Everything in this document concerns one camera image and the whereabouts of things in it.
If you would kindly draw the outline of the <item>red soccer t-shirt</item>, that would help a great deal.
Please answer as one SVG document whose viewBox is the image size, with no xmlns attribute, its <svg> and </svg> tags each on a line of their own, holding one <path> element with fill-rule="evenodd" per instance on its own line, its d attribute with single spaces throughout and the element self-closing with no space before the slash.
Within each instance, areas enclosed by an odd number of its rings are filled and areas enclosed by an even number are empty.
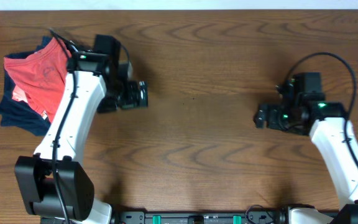
<svg viewBox="0 0 358 224">
<path fill-rule="evenodd" d="M 43 119 L 53 121 L 63 96 L 67 57 L 71 54 L 53 38 L 26 58 L 4 58 L 4 69 L 15 86 L 25 91 L 28 105 Z"/>
</svg>

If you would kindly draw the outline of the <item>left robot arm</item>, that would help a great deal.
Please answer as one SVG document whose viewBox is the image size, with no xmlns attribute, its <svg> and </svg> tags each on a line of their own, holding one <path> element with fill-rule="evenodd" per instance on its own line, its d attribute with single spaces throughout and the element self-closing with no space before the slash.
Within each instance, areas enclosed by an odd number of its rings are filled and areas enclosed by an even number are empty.
<svg viewBox="0 0 358 224">
<path fill-rule="evenodd" d="M 113 208 L 94 196 L 82 167 L 85 142 L 96 113 L 148 106 L 146 82 L 130 80 L 131 63 L 119 64 L 124 46 L 98 34 L 91 50 L 68 43 L 62 100 L 48 132 L 32 156 L 14 167 L 25 210 L 47 223 L 114 223 Z"/>
</svg>

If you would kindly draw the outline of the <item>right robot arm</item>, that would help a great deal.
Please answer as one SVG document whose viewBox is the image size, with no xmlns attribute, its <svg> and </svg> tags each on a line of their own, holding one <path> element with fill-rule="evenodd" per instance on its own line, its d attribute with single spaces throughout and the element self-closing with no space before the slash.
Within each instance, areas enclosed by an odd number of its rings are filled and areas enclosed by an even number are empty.
<svg viewBox="0 0 358 224">
<path fill-rule="evenodd" d="M 278 104 L 261 103 L 257 128 L 308 136 L 321 154 L 339 200 L 328 215 L 310 205 L 288 205 L 275 223 L 358 223 L 358 142 L 342 103 L 326 101 L 321 75 L 299 73 L 278 87 Z"/>
</svg>

